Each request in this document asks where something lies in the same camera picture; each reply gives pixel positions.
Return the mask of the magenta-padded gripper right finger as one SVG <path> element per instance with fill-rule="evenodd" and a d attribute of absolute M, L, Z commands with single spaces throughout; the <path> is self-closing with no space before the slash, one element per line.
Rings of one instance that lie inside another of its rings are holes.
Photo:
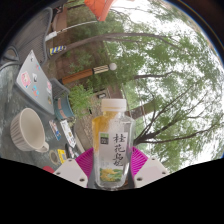
<path fill-rule="evenodd" d="M 147 157 L 137 148 L 132 150 L 130 171 L 135 188 L 146 186 L 169 174 L 157 158 Z"/>

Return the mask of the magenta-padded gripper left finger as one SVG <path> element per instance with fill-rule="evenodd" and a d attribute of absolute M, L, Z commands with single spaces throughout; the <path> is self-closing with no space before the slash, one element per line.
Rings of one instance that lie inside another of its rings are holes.
<path fill-rule="evenodd" d="M 67 159 L 54 175 L 86 188 L 93 171 L 93 149 L 90 148 L 76 159 Z"/>

